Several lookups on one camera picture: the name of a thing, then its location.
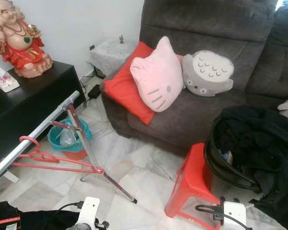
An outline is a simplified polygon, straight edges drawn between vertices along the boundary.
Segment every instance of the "black jacket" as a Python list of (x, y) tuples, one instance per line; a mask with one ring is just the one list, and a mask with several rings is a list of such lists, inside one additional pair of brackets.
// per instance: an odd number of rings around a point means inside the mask
[(20, 221), (1, 224), (0, 230), (5, 230), (7, 226), (17, 223), (22, 230), (65, 230), (73, 226), (79, 217), (78, 212), (60, 211), (55, 217), (56, 211), (21, 212), (8, 204), (0, 203), (0, 220), (20, 217)]
[(255, 207), (288, 229), (288, 118), (265, 108), (224, 109), (214, 129), (216, 146), (233, 154), (233, 166), (248, 167), (264, 197)]

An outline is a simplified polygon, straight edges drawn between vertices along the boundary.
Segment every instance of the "black cabinet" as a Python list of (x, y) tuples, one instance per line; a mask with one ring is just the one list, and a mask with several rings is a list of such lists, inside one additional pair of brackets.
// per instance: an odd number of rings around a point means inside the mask
[(85, 100), (72, 65), (55, 61), (43, 76), (32, 79), (17, 76), (13, 69), (9, 73), (19, 82), (20, 87), (8, 93), (0, 90), (0, 161), (19, 144), (20, 136), (29, 135), (75, 90), (81, 95), (74, 106), (77, 107)]

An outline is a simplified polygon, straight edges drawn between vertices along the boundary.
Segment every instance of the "lace tablecloth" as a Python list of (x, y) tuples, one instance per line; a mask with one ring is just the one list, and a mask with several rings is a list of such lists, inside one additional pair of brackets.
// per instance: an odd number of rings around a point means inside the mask
[(90, 51), (87, 61), (109, 76), (119, 70), (135, 48), (136, 44), (107, 40)]

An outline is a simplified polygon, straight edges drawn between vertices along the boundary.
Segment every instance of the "silver pole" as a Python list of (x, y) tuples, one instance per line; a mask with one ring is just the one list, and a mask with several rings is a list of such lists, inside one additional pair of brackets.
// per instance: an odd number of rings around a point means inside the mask
[[(51, 123), (62, 113), (67, 107), (74, 102), (74, 100), (79, 97), (80, 93), (75, 91), (67, 99), (65, 99), (36, 129), (30, 133), (29, 137), (37, 138)], [(12, 152), (10, 152), (1, 162), (0, 162), (0, 175), (12, 164), (16, 158), (30, 145), (29, 140), (23, 140)]]
[[(81, 127), (81, 124), (80, 124), (80, 121), (79, 121), (79, 118), (75, 112), (75, 109), (73, 107), (72, 104), (70, 104), (67, 108), (67, 113), (72, 121), (72, 124), (75, 126), (75, 127)], [(76, 132), (78, 133), (78, 136), (83, 144), (83, 147), (84, 149), (86, 150), (86, 153), (87, 155), (89, 156), (91, 162), (93, 163), (93, 165), (95, 167), (98, 166), (98, 162), (97, 162), (97, 159), (95, 157), (95, 154), (93, 153), (93, 150), (91, 148), (91, 145), (89, 144), (88, 140), (87, 140), (87, 137), (86, 137), (86, 134), (84, 132), (84, 130), (82, 129), (81, 131), (77, 131)], [(119, 183), (117, 183), (115, 180), (113, 180), (106, 172), (103, 173), (104, 177), (110, 181), (117, 189), (119, 189), (122, 193), (124, 193), (129, 199), (131, 202), (133, 203), (137, 203), (138, 201), (132, 196), (130, 195), (122, 186), (120, 186)]]
[[(75, 112), (75, 108), (73, 107), (72, 104), (70, 104), (68, 106), (67, 114), (68, 114), (69, 118), (72, 121), (72, 125), (74, 125), (75, 127), (80, 127), (81, 128), (81, 124), (80, 124), (79, 118), (78, 118), (78, 116), (77, 116), (77, 114)], [(88, 139), (86, 137), (85, 131), (82, 128), (81, 131), (76, 130), (76, 132), (77, 132), (77, 134), (79, 136), (79, 139), (82, 142), (83, 147), (86, 150), (91, 162), (93, 163), (93, 165), (95, 167), (97, 167), (98, 166), (98, 162), (97, 162), (97, 159), (95, 157), (95, 154), (92, 151), (91, 145), (88, 142)]]

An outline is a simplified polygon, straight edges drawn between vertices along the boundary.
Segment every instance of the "red plastic stool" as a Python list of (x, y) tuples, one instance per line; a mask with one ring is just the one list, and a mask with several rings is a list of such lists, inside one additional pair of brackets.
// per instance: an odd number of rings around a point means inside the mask
[(209, 230), (219, 229), (220, 224), (213, 227), (203, 220), (181, 212), (181, 208), (190, 197), (197, 197), (208, 203), (220, 204), (220, 200), (210, 192), (212, 173), (205, 163), (204, 143), (195, 144), (191, 147), (177, 174), (175, 187), (165, 207), (166, 215), (171, 218), (180, 215), (200, 223)]

